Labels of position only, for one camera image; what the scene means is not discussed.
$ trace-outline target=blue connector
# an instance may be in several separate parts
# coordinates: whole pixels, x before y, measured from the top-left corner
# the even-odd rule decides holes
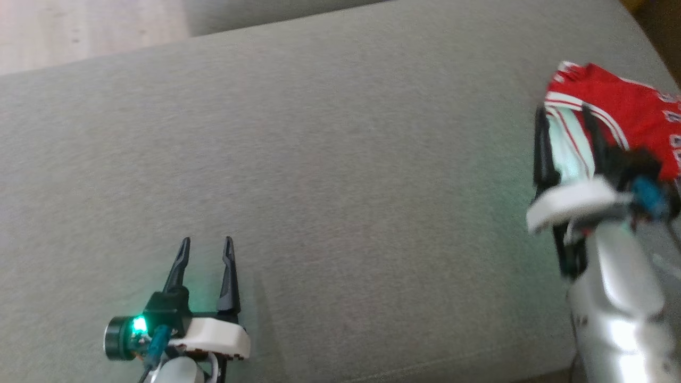
[[[151,343],[146,349],[146,356],[144,356],[144,368],[150,371],[155,370],[161,362],[161,357],[165,352],[165,348],[170,342],[172,329],[164,324],[158,326],[154,331],[154,337],[151,338]]]
[[[663,221],[669,218],[669,203],[662,190],[646,177],[636,177],[631,184],[636,203],[650,215],[653,221]]]

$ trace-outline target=red fabric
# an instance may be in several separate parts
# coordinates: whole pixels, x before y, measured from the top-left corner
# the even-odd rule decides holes
[[[558,70],[548,91],[570,95],[603,109],[617,122],[630,149],[646,148],[662,163],[661,180],[673,180],[681,172],[681,138],[674,140],[675,135],[681,135],[678,96],[627,82],[591,63],[567,65]],[[610,129],[602,126],[609,143],[615,144]]]

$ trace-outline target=gray couch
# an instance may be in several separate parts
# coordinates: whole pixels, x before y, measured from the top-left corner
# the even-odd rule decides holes
[[[563,59],[676,90],[616,0],[397,0],[0,78],[3,381],[134,382],[106,322],[186,235],[212,309],[226,234],[253,340],[230,382],[566,367],[566,286],[524,228]]]

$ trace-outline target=green light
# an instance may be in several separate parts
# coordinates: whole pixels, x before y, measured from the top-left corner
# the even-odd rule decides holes
[[[138,316],[132,320],[132,330],[136,333],[146,332],[146,320],[144,320],[143,316]]]

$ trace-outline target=folded clothing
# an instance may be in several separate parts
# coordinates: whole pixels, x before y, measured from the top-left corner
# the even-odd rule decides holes
[[[612,74],[598,65],[562,62],[551,79],[544,106],[554,165],[561,183],[590,178],[594,159],[582,120],[587,104],[610,145],[648,149],[661,163],[661,181],[681,173],[681,97]]]

